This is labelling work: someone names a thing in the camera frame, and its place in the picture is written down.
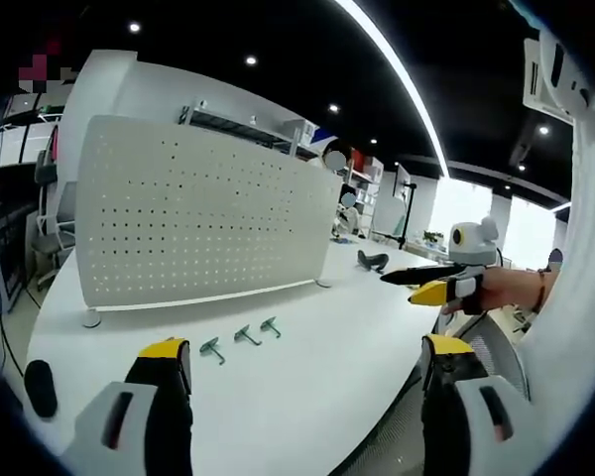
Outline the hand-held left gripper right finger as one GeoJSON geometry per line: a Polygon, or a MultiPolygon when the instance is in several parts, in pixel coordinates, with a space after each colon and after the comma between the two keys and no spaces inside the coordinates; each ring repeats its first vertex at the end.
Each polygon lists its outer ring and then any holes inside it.
{"type": "Polygon", "coordinates": [[[488,374],[465,341],[428,334],[421,347],[423,473],[536,474],[541,432],[531,402],[488,374]]]}

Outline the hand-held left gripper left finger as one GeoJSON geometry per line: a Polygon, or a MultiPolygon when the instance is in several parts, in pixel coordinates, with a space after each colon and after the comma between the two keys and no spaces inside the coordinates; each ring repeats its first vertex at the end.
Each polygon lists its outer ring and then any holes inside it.
{"type": "Polygon", "coordinates": [[[143,349],[76,417],[62,464],[73,475],[190,475],[190,377],[187,340],[143,349]]]}

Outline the person's right hand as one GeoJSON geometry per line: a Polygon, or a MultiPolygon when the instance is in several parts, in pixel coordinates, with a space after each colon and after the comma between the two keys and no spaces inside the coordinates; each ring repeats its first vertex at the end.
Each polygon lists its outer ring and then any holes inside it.
{"type": "Polygon", "coordinates": [[[462,310],[467,315],[515,305],[539,313],[546,303],[558,272],[524,271],[489,268],[482,275],[482,283],[475,295],[447,304],[442,314],[462,310]]]}

